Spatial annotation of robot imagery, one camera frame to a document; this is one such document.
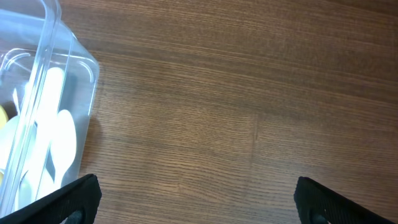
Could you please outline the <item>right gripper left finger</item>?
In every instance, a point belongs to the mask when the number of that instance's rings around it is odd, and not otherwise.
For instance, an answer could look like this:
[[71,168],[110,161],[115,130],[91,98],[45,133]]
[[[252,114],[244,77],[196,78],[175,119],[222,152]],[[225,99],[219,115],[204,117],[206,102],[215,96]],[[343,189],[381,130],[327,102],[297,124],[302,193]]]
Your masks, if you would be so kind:
[[101,197],[97,176],[87,174],[1,218],[1,223],[93,223]]

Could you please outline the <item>white plastic spoon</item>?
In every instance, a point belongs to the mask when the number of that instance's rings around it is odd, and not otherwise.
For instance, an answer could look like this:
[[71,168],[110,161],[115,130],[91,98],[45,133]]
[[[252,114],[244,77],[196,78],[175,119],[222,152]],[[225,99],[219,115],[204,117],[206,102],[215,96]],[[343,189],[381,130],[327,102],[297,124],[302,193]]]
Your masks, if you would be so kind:
[[52,134],[52,123],[58,110],[64,78],[65,73],[59,67],[47,70],[35,115],[34,145],[29,149],[30,157],[20,181],[16,208],[23,208],[37,199]]

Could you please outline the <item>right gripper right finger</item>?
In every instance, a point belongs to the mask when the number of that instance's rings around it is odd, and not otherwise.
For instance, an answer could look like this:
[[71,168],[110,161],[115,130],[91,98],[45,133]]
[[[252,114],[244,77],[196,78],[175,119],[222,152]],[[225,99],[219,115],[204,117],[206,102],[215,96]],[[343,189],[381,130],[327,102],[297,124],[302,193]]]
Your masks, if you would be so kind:
[[294,201],[302,224],[393,224],[309,177],[299,177]]

